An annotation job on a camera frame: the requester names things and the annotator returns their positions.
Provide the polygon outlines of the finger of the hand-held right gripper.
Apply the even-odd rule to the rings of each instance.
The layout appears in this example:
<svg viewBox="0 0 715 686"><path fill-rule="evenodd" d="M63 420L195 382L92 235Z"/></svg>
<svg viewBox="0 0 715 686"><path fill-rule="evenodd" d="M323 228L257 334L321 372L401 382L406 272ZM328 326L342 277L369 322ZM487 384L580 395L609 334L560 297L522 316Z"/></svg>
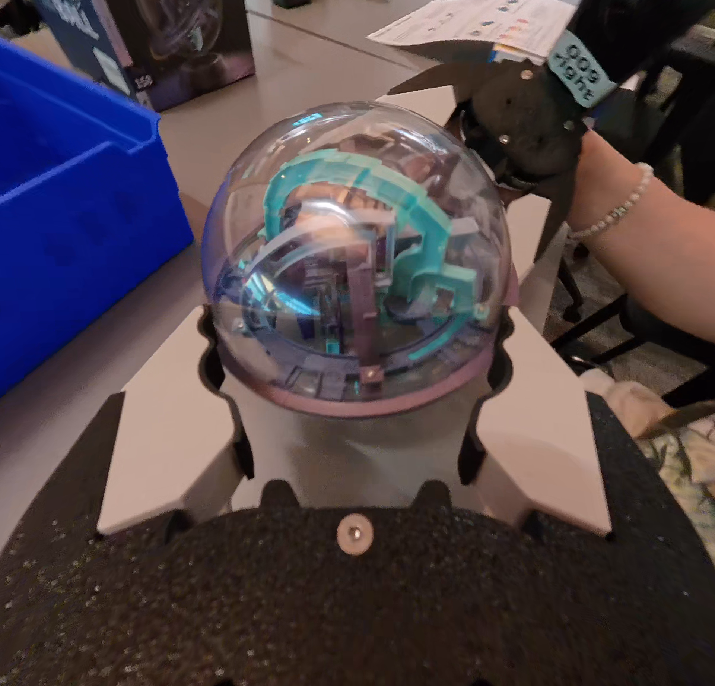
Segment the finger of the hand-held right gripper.
<svg viewBox="0 0 715 686"><path fill-rule="evenodd" d="M540 260L550 242L565 223L573 203L576 187L577 163L555 174L524 175L506 174L500 178L500 196L510 204L516 199L534 195L550 202L543 224L535 260Z"/></svg>
<svg viewBox="0 0 715 686"><path fill-rule="evenodd" d="M394 86L379 99L381 130L450 130L459 109L470 111L478 127L498 128L496 63L439 64Z"/></svg>

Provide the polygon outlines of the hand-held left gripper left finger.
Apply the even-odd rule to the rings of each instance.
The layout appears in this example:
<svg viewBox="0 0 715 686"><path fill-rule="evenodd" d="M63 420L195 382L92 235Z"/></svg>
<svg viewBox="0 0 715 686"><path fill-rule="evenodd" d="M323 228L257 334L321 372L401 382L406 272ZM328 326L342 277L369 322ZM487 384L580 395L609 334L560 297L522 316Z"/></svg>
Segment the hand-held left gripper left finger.
<svg viewBox="0 0 715 686"><path fill-rule="evenodd" d="M101 535L174 513L198 524L232 511L244 433L224 378L210 307L197 306L122 390Z"/></svg>

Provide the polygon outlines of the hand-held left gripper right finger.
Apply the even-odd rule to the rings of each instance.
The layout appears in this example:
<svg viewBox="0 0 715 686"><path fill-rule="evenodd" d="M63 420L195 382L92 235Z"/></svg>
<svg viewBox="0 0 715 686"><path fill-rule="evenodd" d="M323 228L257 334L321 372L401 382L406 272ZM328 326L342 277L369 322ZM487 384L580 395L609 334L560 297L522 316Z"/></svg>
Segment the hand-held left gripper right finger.
<svg viewBox="0 0 715 686"><path fill-rule="evenodd" d="M517 529L540 512L604 537L611 517L584 387L517 307L507 314L511 374L480 406L486 456L457 507Z"/></svg>

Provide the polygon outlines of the clear plastic maze ball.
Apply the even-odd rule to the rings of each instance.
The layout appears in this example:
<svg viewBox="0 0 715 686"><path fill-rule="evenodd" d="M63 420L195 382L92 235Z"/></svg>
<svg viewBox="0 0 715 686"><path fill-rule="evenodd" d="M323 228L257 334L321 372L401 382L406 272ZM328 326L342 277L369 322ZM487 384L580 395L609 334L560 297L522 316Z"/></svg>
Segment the clear plastic maze ball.
<svg viewBox="0 0 715 686"><path fill-rule="evenodd" d="M201 240L224 367L275 405L393 415L486 380L517 280L476 155L396 105L327 104L258 136Z"/></svg>

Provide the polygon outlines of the person's right forearm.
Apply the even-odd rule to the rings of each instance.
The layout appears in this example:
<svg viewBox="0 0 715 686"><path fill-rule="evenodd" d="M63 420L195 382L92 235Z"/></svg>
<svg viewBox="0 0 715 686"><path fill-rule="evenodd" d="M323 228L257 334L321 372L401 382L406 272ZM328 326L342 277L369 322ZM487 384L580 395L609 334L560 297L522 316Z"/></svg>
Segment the person's right forearm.
<svg viewBox="0 0 715 686"><path fill-rule="evenodd" d="M640 306L714 341L713 210L679 197L589 129L566 223Z"/></svg>

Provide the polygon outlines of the dark maze ball box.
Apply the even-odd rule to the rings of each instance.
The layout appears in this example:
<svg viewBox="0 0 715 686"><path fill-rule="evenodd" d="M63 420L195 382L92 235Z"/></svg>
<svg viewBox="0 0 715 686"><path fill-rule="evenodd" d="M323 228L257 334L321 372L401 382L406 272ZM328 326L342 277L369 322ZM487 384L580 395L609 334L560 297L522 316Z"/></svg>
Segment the dark maze ball box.
<svg viewBox="0 0 715 686"><path fill-rule="evenodd" d="M157 112L255 75L245 0L27 0L70 66Z"/></svg>

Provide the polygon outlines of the white paper sheet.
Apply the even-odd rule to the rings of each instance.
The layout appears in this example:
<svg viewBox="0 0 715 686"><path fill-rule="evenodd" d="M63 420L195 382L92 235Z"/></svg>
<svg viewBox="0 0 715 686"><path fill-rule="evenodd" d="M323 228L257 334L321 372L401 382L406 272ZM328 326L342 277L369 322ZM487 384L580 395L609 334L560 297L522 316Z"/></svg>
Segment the white paper sheet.
<svg viewBox="0 0 715 686"><path fill-rule="evenodd" d="M575 10L559 0L435 0L367 39L442 63L542 64Z"/></svg>

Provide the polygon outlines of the patterned cloth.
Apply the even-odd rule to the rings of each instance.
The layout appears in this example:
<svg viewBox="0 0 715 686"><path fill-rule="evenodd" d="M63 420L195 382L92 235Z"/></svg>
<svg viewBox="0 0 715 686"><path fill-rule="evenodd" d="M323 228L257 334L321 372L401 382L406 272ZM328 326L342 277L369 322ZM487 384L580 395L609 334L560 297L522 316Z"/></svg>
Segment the patterned cloth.
<svg viewBox="0 0 715 686"><path fill-rule="evenodd" d="M676 409L636 440L714 561L714 401Z"/></svg>

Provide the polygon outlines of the blue plastic bin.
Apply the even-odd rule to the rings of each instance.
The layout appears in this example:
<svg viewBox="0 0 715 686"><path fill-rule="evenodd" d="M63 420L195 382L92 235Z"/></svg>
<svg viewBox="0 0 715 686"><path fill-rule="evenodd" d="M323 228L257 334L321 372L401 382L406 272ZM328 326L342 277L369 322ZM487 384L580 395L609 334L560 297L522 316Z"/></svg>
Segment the blue plastic bin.
<svg viewBox="0 0 715 686"><path fill-rule="evenodd" d="M192 241L159 115L1 40L1 394Z"/></svg>

